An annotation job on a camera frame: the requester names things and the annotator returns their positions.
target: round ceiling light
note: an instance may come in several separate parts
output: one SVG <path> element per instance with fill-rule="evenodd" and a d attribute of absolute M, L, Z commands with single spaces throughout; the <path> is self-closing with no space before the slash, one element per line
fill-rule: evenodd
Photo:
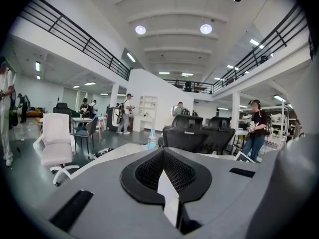
<path fill-rule="evenodd" d="M 138 33 L 138 34 L 145 34 L 146 33 L 146 29 L 143 26 L 137 26 L 135 28 L 135 32 Z"/>
<path fill-rule="evenodd" d="M 210 34 L 212 32 L 213 28 L 209 24 L 204 24 L 200 27 L 200 31 L 203 34 Z"/>

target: black metal railing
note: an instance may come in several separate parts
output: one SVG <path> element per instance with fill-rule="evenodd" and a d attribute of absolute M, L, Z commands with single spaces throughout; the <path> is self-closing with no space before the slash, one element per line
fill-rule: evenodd
<path fill-rule="evenodd" d="M 125 80 L 129 79 L 130 70 L 125 65 L 47 1 L 31 0 L 19 16 L 82 51 Z"/>
<path fill-rule="evenodd" d="M 295 4 L 284 19 L 268 34 L 258 46 L 240 60 L 234 69 L 228 71 L 213 84 L 213 93 L 251 72 L 273 56 L 273 53 L 287 47 L 287 44 L 307 26 L 302 8 Z"/>
<path fill-rule="evenodd" d="M 210 83 L 203 82 L 193 82 L 193 81 L 180 81 L 180 80 L 165 80 L 177 88 L 185 92 L 195 92 L 195 93 L 213 93 L 213 85 Z"/>

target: water bottle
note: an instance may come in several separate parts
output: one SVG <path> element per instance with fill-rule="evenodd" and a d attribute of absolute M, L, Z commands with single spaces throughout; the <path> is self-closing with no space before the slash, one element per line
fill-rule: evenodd
<path fill-rule="evenodd" d="M 149 135 L 149 140 L 148 140 L 148 149 L 155 149 L 156 147 L 156 136 L 155 136 L 155 130 L 151 130 L 151 134 Z"/>

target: man in white shirt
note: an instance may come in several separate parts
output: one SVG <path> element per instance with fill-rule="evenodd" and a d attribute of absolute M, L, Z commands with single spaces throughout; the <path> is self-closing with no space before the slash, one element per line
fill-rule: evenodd
<path fill-rule="evenodd" d="M 98 106 L 96 104 L 96 100 L 93 100 L 90 106 L 92 107 L 92 117 L 95 117 L 98 112 Z"/>
<path fill-rule="evenodd" d="M 125 112 L 123 113 L 123 118 L 122 118 L 121 123 L 119 124 L 118 131 L 117 131 L 117 133 L 122 133 L 122 128 L 124 127 L 124 133 L 122 133 L 122 134 L 130 134 L 131 133 L 131 132 L 128 132 L 129 116 L 130 116 L 132 109 L 135 108 L 134 106 L 131 105 L 132 95 L 127 94 L 126 98 L 127 99 L 123 103 Z"/>
<path fill-rule="evenodd" d="M 3 146 L 3 158 L 6 165 L 11 166 L 13 154 L 9 145 L 9 110 L 11 94 L 14 92 L 12 72 L 6 67 L 5 57 L 0 57 L 0 132 Z"/>

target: white office chair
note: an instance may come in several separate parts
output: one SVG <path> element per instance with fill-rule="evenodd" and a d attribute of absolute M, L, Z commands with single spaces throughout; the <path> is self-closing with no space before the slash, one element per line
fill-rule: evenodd
<path fill-rule="evenodd" d="M 72 162 L 72 157 L 75 153 L 74 136 L 69 133 L 69 115 L 44 114 L 42 130 L 43 134 L 34 142 L 33 148 L 41 158 L 42 165 L 59 165 L 50 167 L 50 171 L 53 174 L 57 171 L 53 184 L 58 187 L 60 183 L 57 182 L 57 179 L 60 174 L 65 173 L 71 178 L 68 170 L 80 168 L 78 165 L 65 166 L 66 163 Z"/>

